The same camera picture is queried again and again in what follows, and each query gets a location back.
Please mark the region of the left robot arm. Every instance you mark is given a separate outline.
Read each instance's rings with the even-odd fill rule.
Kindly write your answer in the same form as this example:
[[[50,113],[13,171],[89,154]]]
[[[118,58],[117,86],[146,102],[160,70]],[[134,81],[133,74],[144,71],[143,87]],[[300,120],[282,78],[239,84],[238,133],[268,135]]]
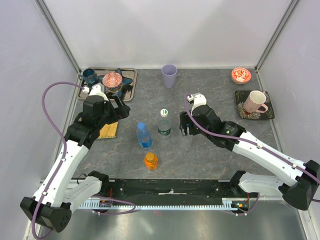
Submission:
[[[110,185],[98,176],[89,176],[70,193],[68,184],[81,160],[88,153],[100,130],[130,115],[130,107],[113,94],[110,98],[91,95],[82,103],[74,122],[63,137],[60,154],[43,184],[32,197],[25,196],[20,208],[34,223],[60,233],[69,223],[72,213],[92,195],[106,196]]]

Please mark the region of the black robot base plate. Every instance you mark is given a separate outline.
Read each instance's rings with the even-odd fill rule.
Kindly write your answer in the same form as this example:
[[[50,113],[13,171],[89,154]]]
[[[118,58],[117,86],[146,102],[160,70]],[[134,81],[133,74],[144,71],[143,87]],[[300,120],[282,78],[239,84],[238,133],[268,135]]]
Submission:
[[[110,179],[108,175],[92,171],[89,177],[102,181],[98,196],[112,197],[131,202],[136,206],[208,206],[221,205],[223,199],[247,199],[257,197],[256,192],[247,193],[239,186],[241,171],[231,180],[213,179]]]

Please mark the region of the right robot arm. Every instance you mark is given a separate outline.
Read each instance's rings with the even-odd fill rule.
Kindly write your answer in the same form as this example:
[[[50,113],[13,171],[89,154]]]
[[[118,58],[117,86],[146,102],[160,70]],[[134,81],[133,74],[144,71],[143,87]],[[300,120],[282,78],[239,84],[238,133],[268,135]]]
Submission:
[[[258,140],[242,126],[222,121],[208,105],[179,114],[182,136],[203,135],[219,148],[242,155],[273,175],[255,175],[237,171],[229,184],[235,197],[246,193],[281,196],[292,207],[306,211],[315,201],[320,186],[320,165],[314,160],[295,159]]]

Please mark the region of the clear plastic bottle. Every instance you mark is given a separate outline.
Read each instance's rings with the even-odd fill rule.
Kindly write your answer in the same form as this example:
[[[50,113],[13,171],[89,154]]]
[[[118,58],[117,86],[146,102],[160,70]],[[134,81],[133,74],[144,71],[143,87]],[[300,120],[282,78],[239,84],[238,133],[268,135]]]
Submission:
[[[179,132],[178,145],[181,149],[187,150],[191,147],[193,136],[189,133],[185,133],[183,130]]]

